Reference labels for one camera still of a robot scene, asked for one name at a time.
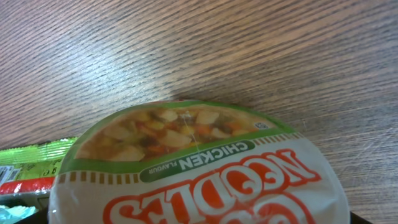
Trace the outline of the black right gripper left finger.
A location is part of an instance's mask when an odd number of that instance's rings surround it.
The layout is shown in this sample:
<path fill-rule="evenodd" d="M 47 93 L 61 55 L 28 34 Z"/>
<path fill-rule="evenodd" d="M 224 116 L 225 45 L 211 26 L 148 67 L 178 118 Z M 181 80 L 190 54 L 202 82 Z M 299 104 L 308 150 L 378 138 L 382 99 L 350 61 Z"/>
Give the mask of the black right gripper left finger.
<path fill-rule="evenodd" d="M 48 208 L 40 210 L 15 224 L 48 224 Z"/>

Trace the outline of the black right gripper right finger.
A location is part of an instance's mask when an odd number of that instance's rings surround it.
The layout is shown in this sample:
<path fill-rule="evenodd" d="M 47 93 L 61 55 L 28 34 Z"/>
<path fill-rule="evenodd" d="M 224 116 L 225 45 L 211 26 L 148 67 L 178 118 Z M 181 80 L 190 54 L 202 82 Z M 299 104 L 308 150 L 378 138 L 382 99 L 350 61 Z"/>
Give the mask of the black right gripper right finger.
<path fill-rule="evenodd" d="M 372 224 L 368 220 L 358 216 L 357 214 L 350 212 L 350 223 L 351 224 Z"/>

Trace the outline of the green gummy candy bag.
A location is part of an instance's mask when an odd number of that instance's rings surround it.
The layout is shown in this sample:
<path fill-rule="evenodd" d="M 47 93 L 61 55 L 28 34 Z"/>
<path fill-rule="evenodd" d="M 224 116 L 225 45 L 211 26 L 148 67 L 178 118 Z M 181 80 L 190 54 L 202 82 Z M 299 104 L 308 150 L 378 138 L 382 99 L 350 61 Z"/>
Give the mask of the green gummy candy bag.
<path fill-rule="evenodd" d="M 54 178 L 75 141 L 64 138 L 1 151 L 1 205 L 48 207 Z"/>

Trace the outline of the white chicken cup noodles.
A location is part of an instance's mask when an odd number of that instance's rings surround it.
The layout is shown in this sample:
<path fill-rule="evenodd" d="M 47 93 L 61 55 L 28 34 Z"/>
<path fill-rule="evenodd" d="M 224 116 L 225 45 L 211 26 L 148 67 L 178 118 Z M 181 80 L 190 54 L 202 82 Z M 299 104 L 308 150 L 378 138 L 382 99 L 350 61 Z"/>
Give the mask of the white chicken cup noodles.
<path fill-rule="evenodd" d="M 133 106 L 72 145 L 50 223 L 349 223 L 317 147 L 269 116 L 199 100 Z"/>

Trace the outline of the light teal packet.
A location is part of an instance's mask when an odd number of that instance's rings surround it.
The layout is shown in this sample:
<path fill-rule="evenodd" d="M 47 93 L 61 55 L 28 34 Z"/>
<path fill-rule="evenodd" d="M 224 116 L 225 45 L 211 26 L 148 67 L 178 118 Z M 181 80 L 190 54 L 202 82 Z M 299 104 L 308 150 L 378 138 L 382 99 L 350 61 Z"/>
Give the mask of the light teal packet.
<path fill-rule="evenodd" d="M 39 210 L 35 207 L 15 206 L 7 207 L 1 205 L 0 208 L 0 224 L 14 224 L 21 221 Z"/>

